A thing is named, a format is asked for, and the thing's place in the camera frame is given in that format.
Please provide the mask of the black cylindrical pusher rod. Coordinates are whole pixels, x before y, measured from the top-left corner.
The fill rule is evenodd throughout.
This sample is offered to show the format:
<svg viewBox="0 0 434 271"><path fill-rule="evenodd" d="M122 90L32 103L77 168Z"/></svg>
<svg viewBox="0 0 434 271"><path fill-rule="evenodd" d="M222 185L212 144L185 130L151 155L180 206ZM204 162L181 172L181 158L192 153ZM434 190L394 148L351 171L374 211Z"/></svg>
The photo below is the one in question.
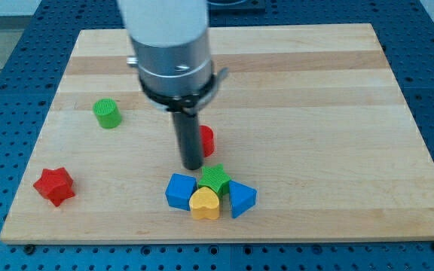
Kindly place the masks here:
<svg viewBox="0 0 434 271"><path fill-rule="evenodd" d="M182 165L188 170L199 169L203 165L203 146L198 115L174 112L172 118Z"/></svg>

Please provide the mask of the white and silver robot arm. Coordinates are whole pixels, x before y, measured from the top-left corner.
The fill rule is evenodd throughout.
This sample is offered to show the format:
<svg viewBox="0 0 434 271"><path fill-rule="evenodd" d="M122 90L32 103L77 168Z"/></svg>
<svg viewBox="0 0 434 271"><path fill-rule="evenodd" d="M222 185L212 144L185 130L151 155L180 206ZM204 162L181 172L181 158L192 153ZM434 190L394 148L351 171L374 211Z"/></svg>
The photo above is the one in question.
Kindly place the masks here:
<svg viewBox="0 0 434 271"><path fill-rule="evenodd" d="M203 165L199 112L218 92L228 70L214 71L206 0L119 0L133 45L129 64L144 94L171 113L182 165Z"/></svg>

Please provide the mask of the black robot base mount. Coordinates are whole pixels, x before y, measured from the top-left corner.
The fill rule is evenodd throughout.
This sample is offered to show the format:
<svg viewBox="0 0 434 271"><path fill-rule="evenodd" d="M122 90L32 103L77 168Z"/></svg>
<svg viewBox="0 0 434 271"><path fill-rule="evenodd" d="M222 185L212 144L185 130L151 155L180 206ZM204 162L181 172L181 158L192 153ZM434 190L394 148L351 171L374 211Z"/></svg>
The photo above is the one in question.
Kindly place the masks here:
<svg viewBox="0 0 434 271"><path fill-rule="evenodd" d="M265 0L207 0L211 11L263 11Z"/></svg>

